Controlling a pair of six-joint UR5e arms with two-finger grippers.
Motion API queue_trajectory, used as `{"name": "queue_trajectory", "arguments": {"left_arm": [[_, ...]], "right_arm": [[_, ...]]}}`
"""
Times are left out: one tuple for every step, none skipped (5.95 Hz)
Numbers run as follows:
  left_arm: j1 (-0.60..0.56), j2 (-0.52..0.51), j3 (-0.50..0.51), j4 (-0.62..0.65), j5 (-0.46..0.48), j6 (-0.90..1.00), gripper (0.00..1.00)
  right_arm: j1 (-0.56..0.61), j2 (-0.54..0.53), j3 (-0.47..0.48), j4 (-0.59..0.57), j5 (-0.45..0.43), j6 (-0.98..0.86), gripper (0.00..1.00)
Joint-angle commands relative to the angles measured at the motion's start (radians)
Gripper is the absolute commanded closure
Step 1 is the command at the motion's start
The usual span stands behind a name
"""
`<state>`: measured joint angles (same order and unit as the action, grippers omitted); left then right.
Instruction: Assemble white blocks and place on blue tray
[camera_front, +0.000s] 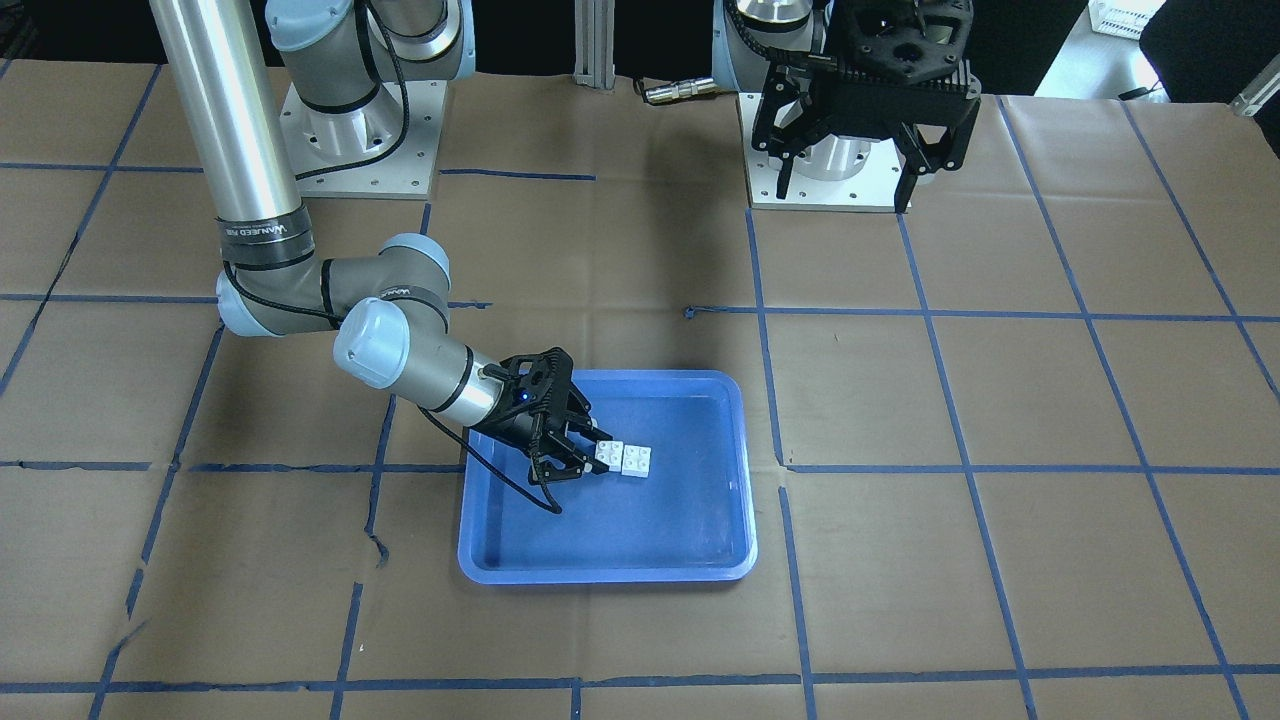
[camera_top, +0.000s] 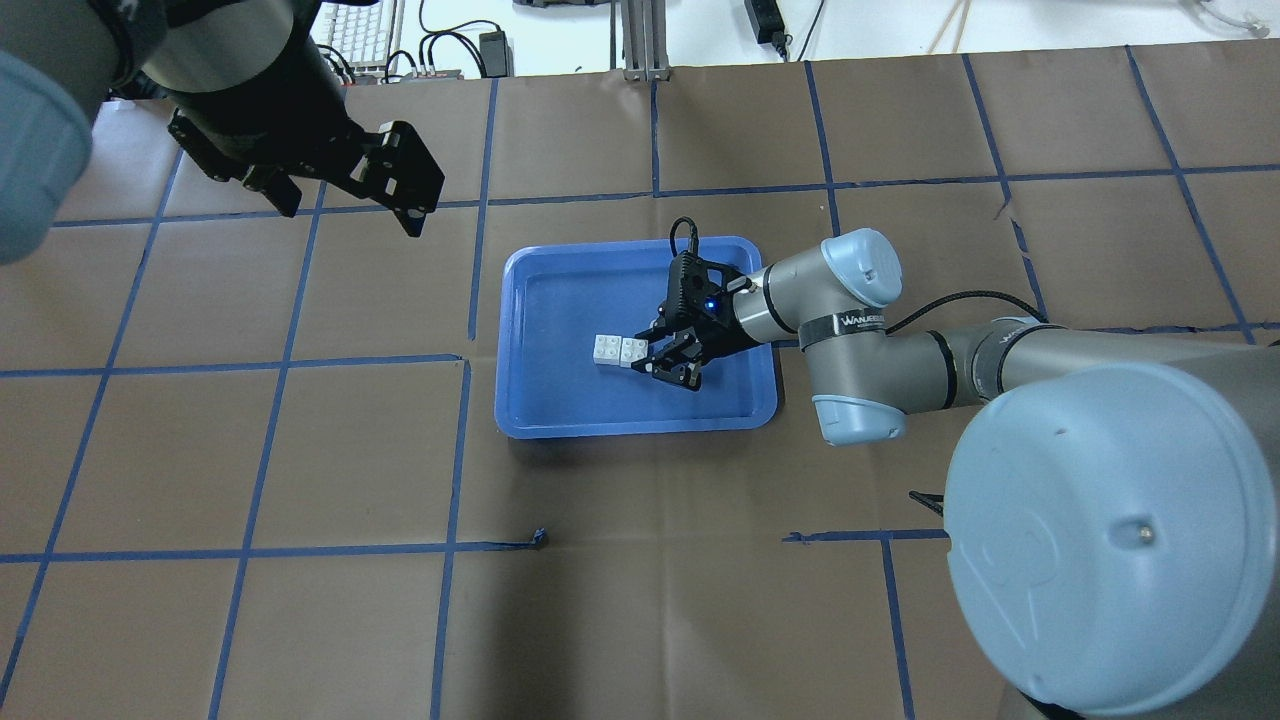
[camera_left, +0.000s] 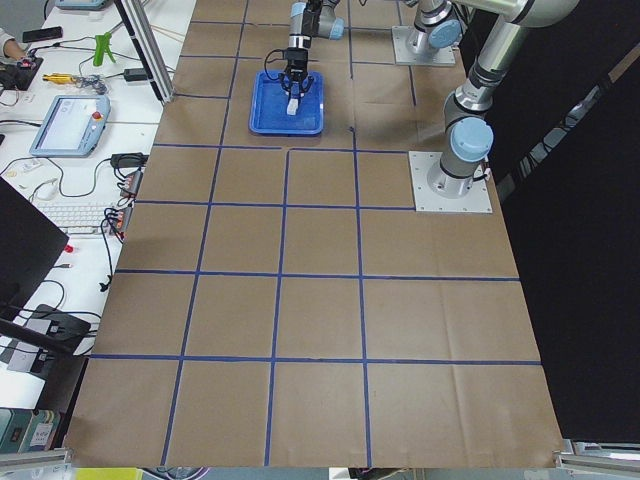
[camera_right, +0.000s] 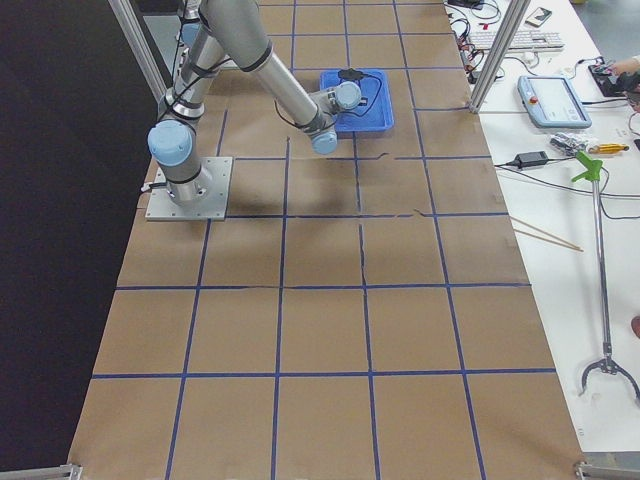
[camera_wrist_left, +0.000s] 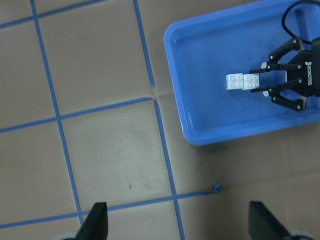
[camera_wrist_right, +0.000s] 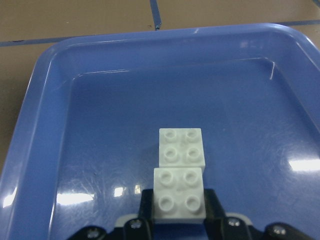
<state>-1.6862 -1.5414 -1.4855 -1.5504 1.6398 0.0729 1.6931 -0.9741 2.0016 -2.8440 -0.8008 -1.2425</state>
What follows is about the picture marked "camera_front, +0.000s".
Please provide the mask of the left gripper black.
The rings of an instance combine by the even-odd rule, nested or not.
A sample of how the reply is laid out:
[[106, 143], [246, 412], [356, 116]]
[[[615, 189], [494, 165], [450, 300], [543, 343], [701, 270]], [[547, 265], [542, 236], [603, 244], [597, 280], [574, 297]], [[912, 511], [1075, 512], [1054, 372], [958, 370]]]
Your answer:
[[972, 1], [817, 1], [819, 50], [788, 49], [750, 23], [750, 50], [768, 64], [751, 145], [780, 160], [786, 200], [797, 155], [828, 136], [890, 140], [902, 156], [893, 211], [918, 178], [961, 161], [980, 83], [965, 58]]

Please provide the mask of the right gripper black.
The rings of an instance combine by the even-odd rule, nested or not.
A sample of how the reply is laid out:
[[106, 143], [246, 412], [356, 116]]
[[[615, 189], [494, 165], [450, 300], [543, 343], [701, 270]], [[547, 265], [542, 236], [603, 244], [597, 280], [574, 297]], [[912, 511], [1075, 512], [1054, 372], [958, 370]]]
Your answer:
[[483, 377], [499, 382], [499, 393], [494, 409], [474, 429], [530, 457], [530, 486], [611, 471], [607, 461], [582, 452], [568, 437], [614, 441], [591, 416], [572, 372], [573, 360], [561, 347], [515, 355], [481, 369]]

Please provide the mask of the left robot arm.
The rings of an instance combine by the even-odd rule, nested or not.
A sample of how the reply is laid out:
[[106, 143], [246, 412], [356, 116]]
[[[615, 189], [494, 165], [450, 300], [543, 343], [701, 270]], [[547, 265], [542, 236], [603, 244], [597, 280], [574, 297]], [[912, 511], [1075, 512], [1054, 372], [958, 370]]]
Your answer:
[[719, 1], [712, 79], [739, 99], [750, 204], [906, 211], [957, 170], [980, 82], [969, 1]]

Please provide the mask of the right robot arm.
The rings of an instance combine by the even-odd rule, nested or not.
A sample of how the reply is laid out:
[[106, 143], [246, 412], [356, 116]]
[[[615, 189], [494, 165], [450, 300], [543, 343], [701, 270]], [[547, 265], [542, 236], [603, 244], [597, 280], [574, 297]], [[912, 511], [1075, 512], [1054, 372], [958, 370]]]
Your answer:
[[[243, 337], [334, 331], [334, 361], [366, 386], [520, 451], [527, 483], [609, 470], [577, 438], [609, 436], [572, 380], [562, 348], [495, 361], [451, 334], [451, 263], [420, 233], [390, 237], [372, 256], [319, 259], [300, 174], [285, 150], [257, 27], [246, 1], [151, 5], [218, 213], [218, 310]], [[408, 100], [398, 85], [452, 79], [468, 59], [468, 5], [270, 1], [275, 49], [308, 110], [326, 172], [401, 150]]]

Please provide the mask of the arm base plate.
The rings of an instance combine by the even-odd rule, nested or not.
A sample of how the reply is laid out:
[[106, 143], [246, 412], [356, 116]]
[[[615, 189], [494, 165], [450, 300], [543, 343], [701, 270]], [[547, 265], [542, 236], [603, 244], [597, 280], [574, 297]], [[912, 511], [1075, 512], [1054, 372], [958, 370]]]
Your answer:
[[777, 195], [782, 161], [751, 145], [759, 94], [739, 95], [750, 206], [762, 210], [893, 213], [901, 177], [888, 140], [829, 136], [795, 159], [786, 196]]
[[410, 123], [403, 129], [399, 86], [390, 82], [366, 106], [324, 114], [306, 106], [289, 87], [279, 115], [285, 149], [297, 176], [369, 160], [361, 168], [300, 179], [305, 199], [428, 200], [451, 85], [443, 79], [406, 85]]

